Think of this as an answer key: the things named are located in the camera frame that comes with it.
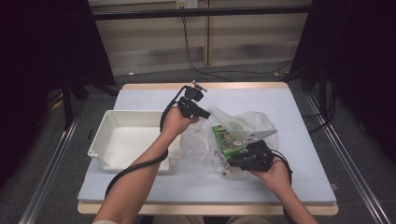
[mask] white tray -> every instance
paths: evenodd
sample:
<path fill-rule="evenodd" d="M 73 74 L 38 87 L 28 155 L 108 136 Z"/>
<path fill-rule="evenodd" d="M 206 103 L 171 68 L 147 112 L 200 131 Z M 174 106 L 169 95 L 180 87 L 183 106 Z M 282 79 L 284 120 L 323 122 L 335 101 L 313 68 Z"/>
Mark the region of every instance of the white tray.
<path fill-rule="evenodd" d="M 160 134 L 162 111 L 107 110 L 88 155 L 104 170 L 120 171 L 136 160 Z M 160 171 L 169 171 L 180 158 L 180 137 L 169 147 Z"/>

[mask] table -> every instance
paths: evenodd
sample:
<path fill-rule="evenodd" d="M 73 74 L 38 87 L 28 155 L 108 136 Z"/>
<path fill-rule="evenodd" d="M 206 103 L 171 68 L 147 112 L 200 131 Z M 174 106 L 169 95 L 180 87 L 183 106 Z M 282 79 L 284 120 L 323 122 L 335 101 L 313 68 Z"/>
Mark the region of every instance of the table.
<path fill-rule="evenodd" d="M 119 98 L 117 99 L 115 109 L 122 108 L 130 110 L 139 108 L 142 110 L 147 110 L 164 108 L 168 104 L 168 101 L 165 101 L 164 99 L 156 99 L 155 97 L 161 98 L 162 95 L 163 97 L 170 97 L 169 94 L 173 94 L 174 96 L 183 85 L 185 84 L 162 83 L 125 85 L 120 92 Z M 239 102 L 238 104 L 245 105 L 238 106 L 237 108 L 233 109 L 233 112 L 238 114 L 246 111 L 247 109 L 260 111 L 262 110 L 262 104 L 269 105 L 265 107 L 265 111 L 262 112 L 265 112 L 270 120 L 278 128 L 279 139 L 281 139 L 279 142 L 279 151 L 287 157 L 290 162 L 291 169 L 294 171 L 293 188 L 297 195 L 299 195 L 303 203 L 313 215 L 332 216 L 337 214 L 338 206 L 332 193 L 332 189 L 330 188 L 330 183 L 328 182 L 320 161 L 318 160 L 318 155 L 312 145 L 309 134 L 307 133 L 301 115 L 294 102 L 294 99 L 292 98 L 287 84 L 281 82 L 235 82 L 201 83 L 201 85 L 208 89 L 208 93 L 205 94 L 204 99 L 200 102 L 200 106 L 202 108 L 205 108 L 208 106 L 208 104 L 216 103 L 216 105 L 222 109 L 227 107 L 226 105 L 229 105 L 229 101 L 237 101 Z M 127 97 L 125 97 L 125 94 L 130 92 L 133 92 L 135 97 L 132 102 L 128 100 Z M 219 103 L 219 95 L 222 95 L 224 92 L 227 94 L 235 94 L 235 96 L 222 99 L 222 102 L 224 103 L 224 105 L 222 105 Z M 247 99 L 247 101 L 241 102 L 241 99 L 237 99 L 237 97 L 244 97 L 244 99 Z M 293 156 L 293 154 L 296 155 L 296 151 L 291 150 L 291 146 L 295 146 L 295 148 L 298 148 L 299 146 L 301 147 L 298 148 L 298 157 Z M 92 161 L 89 172 L 87 172 L 86 180 L 84 181 L 83 187 L 81 188 L 81 192 L 84 190 L 87 191 L 87 189 L 92 191 L 90 187 L 87 188 L 87 185 L 89 186 L 90 184 L 87 182 L 90 182 L 90 169 L 93 169 L 92 167 L 94 167 L 94 165 L 95 162 Z M 205 180 L 206 175 L 202 175 L 200 177 Z M 157 176 L 156 182 L 154 183 L 151 191 L 153 193 L 152 195 L 150 193 L 147 203 L 143 205 L 139 214 L 203 216 L 269 216 L 283 214 L 282 206 L 280 206 L 279 202 L 276 201 L 276 198 L 271 196 L 271 193 L 268 193 L 268 190 L 266 189 L 252 188 L 253 195 L 249 194 L 249 192 L 241 192 L 242 195 L 245 194 L 245 200 L 240 200 L 237 197 L 231 197 L 231 199 L 224 200 L 223 198 L 219 197 L 219 201 L 210 202 L 210 198 L 205 198 L 205 195 L 201 195 L 203 199 L 194 198 L 192 200 L 188 199 L 184 202 L 172 202 L 172 190 L 170 190 L 169 198 L 166 198 L 166 195 L 158 198 L 158 191 L 161 191 L 158 186 L 163 183 L 171 185 L 172 183 L 166 182 L 169 178 L 170 177 L 166 175 Z M 176 178 L 181 178 L 181 181 L 190 180 L 185 176 L 179 177 L 176 175 Z M 218 180 L 216 177 L 214 177 L 212 181 L 218 181 L 220 184 L 224 183 L 224 180 Z M 251 182 L 253 184 L 250 184 L 249 181 L 254 180 L 233 182 L 233 185 L 240 185 L 239 187 L 243 188 L 246 187 L 247 183 L 249 185 L 254 185 L 253 182 Z M 211 185 L 203 185 L 201 187 L 202 189 L 206 190 L 210 189 Z M 199 193 L 199 189 L 198 191 L 197 189 L 189 190 L 191 190 L 191 192 Z M 211 195 L 211 197 L 216 198 L 219 195 L 220 193 L 216 192 L 214 195 Z M 78 196 L 80 199 L 78 211 L 82 214 L 96 213 L 101 205 L 100 197 L 96 198 L 95 200 L 87 200 L 87 198 L 83 199 L 83 196 L 84 195 L 81 195 L 81 193 Z"/>

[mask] plastic bag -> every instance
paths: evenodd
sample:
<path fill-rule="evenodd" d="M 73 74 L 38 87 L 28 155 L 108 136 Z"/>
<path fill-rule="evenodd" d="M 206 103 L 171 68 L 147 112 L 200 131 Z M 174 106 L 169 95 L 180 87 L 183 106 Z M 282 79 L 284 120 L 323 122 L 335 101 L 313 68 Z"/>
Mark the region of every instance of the plastic bag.
<path fill-rule="evenodd" d="M 182 134 L 182 147 L 224 175 L 237 174 L 240 170 L 228 164 L 213 127 L 221 125 L 239 139 L 243 147 L 264 140 L 272 150 L 278 149 L 276 127 L 264 113 L 248 111 L 232 116 L 214 106 L 207 111 L 211 113 L 209 119 L 200 119 Z"/>

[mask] gray floor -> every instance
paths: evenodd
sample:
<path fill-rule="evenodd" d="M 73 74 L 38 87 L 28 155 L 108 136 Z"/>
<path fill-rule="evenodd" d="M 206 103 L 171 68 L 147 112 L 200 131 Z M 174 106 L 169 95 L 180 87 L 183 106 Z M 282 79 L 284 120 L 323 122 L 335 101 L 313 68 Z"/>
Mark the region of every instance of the gray floor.
<path fill-rule="evenodd" d="M 270 71 L 276 70 L 277 63 L 247 64 L 219 67 L 213 69 Z M 233 81 L 277 81 L 273 74 L 224 73 Z M 150 82 L 199 82 L 224 81 L 218 77 L 197 74 L 190 69 L 156 72 L 116 78 L 118 87 L 126 83 Z M 294 99 L 302 115 L 314 114 L 299 80 L 289 83 Z M 96 89 L 88 88 L 91 95 L 84 103 L 74 102 L 74 108 L 81 109 L 78 125 L 66 148 L 56 176 L 49 186 L 35 223 L 90 223 L 93 216 L 82 215 L 77 211 L 77 194 L 88 168 L 90 158 L 87 151 L 103 114 L 112 109 L 115 97 L 108 96 Z M 307 119 L 306 126 L 312 130 L 319 125 L 316 119 Z M 396 221 L 396 165 L 386 158 L 369 133 L 363 133 L 360 123 L 345 105 L 341 97 L 336 100 L 336 112 L 332 126 L 342 139 L 348 153 L 353 158 L 376 198 L 381 203 L 390 222 Z M 0 223 L 17 223 L 29 203 L 41 176 L 45 173 L 53 151 L 63 134 L 64 112 L 62 108 L 48 109 L 37 132 L 37 138 L 30 153 L 23 158 L 17 173 L 12 176 L 0 191 Z M 311 134 L 314 146 L 327 176 L 337 189 L 334 190 L 338 201 L 339 213 L 334 217 L 318 217 L 320 223 L 375 223 L 372 215 L 356 186 L 347 173 L 344 164 L 333 149 L 326 133 L 318 130 Z M 286 223 L 283 217 L 269 217 L 274 223 Z M 221 223 L 222 219 L 209 219 Z"/>

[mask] hand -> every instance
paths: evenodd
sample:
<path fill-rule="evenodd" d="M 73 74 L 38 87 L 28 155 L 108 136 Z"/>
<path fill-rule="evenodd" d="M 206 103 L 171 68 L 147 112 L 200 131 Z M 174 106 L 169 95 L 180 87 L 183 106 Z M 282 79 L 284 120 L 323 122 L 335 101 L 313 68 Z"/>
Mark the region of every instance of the hand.
<path fill-rule="evenodd" d="M 190 124 L 193 124 L 198 120 L 198 117 L 193 117 L 191 119 L 184 118 L 181 115 L 180 108 L 178 106 L 173 106 L 169 110 L 165 121 L 163 122 L 162 134 L 176 138 L 179 134 L 186 131 Z"/>
<path fill-rule="evenodd" d="M 285 163 L 278 158 L 274 158 L 269 171 L 250 171 L 250 173 L 257 176 L 276 197 L 285 189 L 291 188 L 288 169 Z"/>

